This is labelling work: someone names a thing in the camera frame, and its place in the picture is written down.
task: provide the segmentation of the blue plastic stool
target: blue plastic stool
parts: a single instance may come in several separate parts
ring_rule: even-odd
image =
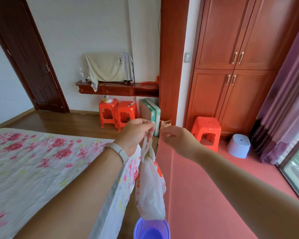
[[[167,221],[146,221],[141,217],[134,228],[134,239],[170,239],[171,234]]]
[[[247,136],[242,134],[235,134],[232,136],[227,150],[229,154],[237,158],[246,158],[250,149],[250,140]]]

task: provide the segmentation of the wall shelf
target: wall shelf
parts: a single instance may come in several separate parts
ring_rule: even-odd
[[[95,92],[91,87],[91,82],[78,81],[75,83],[79,87],[81,94],[110,95],[110,96],[148,96],[158,97],[159,88],[145,89],[140,87],[140,83],[124,82],[102,82],[98,83],[98,90]]]

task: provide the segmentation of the wall switch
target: wall switch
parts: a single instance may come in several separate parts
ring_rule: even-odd
[[[192,61],[192,57],[190,53],[184,53],[184,63],[190,63]]]

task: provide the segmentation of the dark wooden door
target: dark wooden door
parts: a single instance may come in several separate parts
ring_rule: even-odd
[[[299,0],[256,0],[235,69],[279,69],[298,30]]]
[[[219,117],[232,72],[225,69],[195,70],[186,120],[189,131],[196,117]]]
[[[255,0],[205,0],[195,68],[234,69]]]
[[[249,133],[275,75],[276,71],[234,70],[219,116],[222,133]]]
[[[67,112],[65,101],[25,9],[24,0],[0,0],[0,39],[38,109]]]

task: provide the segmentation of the purple basket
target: purple basket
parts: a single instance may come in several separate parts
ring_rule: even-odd
[[[146,221],[141,217],[134,228],[134,239],[170,239],[167,221]]]

